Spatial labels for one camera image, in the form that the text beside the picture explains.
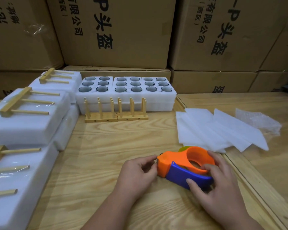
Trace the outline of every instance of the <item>human hand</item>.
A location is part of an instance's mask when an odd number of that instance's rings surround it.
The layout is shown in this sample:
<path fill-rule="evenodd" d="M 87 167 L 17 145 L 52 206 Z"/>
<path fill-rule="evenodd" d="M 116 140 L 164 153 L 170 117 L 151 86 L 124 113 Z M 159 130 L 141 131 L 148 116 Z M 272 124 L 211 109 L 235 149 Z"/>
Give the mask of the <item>human hand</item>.
<path fill-rule="evenodd" d="M 191 192 L 207 213 L 225 229 L 242 229 L 241 224 L 250 222 L 250 216 L 246 211 L 237 178 L 222 156 L 211 151 L 208 151 L 208 154 L 217 166 L 205 164 L 201 169 L 210 171 L 215 189 L 206 194 L 193 180 L 187 179 Z"/>
<path fill-rule="evenodd" d="M 127 197 L 133 203 L 148 189 L 157 176 L 156 155 L 125 161 L 113 192 Z"/>

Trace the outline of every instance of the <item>forearm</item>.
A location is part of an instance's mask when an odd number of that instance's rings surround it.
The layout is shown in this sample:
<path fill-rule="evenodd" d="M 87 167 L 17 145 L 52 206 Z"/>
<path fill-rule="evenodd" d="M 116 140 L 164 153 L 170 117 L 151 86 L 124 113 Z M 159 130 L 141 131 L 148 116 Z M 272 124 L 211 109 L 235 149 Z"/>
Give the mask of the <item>forearm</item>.
<path fill-rule="evenodd" d="M 112 192 L 81 230 L 122 230 L 133 201 L 124 194 Z"/>
<path fill-rule="evenodd" d="M 264 230 L 264 228 L 250 216 L 238 220 L 234 225 L 224 226 L 224 228 L 225 230 Z"/>

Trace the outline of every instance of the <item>wooden drying rack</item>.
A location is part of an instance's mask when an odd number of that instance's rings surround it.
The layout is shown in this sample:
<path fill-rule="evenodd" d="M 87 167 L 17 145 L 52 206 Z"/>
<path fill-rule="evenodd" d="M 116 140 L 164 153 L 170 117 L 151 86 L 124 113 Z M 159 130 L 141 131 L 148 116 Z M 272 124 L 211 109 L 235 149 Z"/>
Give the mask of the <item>wooden drying rack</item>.
<path fill-rule="evenodd" d="M 119 113 L 114 111 L 114 101 L 110 98 L 111 112 L 103 112 L 100 98 L 98 100 L 99 112 L 90 112 L 88 101 L 84 98 L 85 104 L 85 123 L 96 123 L 96 122 L 117 122 L 117 121 L 128 121 L 128 120 L 148 120 L 146 113 L 146 99 L 142 98 L 141 111 L 134 111 L 134 100 L 130 98 L 130 112 L 122 111 L 122 100 L 118 98 Z"/>
<path fill-rule="evenodd" d="M 48 69 L 46 73 L 44 73 L 40 78 L 39 81 L 41 84 L 46 84 L 47 82 L 54 82 L 54 83 L 64 83 L 69 84 L 69 81 L 59 81 L 59 80 L 51 80 L 51 77 L 59 77 L 59 78 L 66 78 L 66 79 L 72 79 L 71 76 L 62 76 L 62 75 L 56 75 L 55 72 L 60 73 L 68 73 L 68 74 L 74 74 L 70 71 L 63 71 L 63 70 L 55 70 L 54 68 Z"/>
<path fill-rule="evenodd" d="M 0 109 L 1 117 L 10 117 L 13 113 L 26 113 L 26 114 L 39 114 L 39 115 L 49 115 L 47 111 L 31 111 L 31 110 L 17 110 L 23 102 L 32 102 L 38 104 L 55 104 L 53 101 L 43 101 L 43 100 L 31 100 L 25 99 L 24 96 L 35 94 L 53 95 L 60 96 L 59 93 L 49 93 L 49 92 L 38 92 L 33 91 L 31 87 L 25 87 L 19 94 L 15 95 L 4 107 Z"/>
<path fill-rule="evenodd" d="M 41 149 L 42 148 L 27 148 L 27 149 L 8 150 L 6 146 L 0 145 L 0 160 L 6 154 L 39 152 L 41 151 Z M 26 169 L 30 169 L 30 165 L 1 168 L 0 173 L 13 172 L 13 171 L 17 172 L 19 170 L 26 170 Z M 17 192 L 18 189 L 2 190 L 0 191 L 0 196 L 12 195 L 16 194 Z"/>

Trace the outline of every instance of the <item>person's left hand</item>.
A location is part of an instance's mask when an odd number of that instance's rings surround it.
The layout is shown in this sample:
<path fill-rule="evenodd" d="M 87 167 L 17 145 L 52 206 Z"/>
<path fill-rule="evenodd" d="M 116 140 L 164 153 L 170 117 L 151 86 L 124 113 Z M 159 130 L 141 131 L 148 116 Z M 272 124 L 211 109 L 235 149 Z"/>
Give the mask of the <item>person's left hand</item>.
<path fill-rule="evenodd" d="M 157 176 L 156 155 L 125 161 L 113 192 L 135 202 L 148 189 Z"/>

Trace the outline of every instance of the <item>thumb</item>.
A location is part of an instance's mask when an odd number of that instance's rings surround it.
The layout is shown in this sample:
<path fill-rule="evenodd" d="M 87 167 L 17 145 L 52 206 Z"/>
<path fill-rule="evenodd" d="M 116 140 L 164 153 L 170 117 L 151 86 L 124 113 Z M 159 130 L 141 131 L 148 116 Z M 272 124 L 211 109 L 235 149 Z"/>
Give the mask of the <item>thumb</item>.
<path fill-rule="evenodd" d="M 150 170 L 145 174 L 146 179 L 149 182 L 152 182 L 155 177 L 157 176 L 157 163 L 153 164 L 150 168 Z"/>
<path fill-rule="evenodd" d="M 198 199 L 200 204 L 203 205 L 207 200 L 207 194 L 205 194 L 192 179 L 188 178 L 186 182 L 188 183 L 192 194 Z"/>

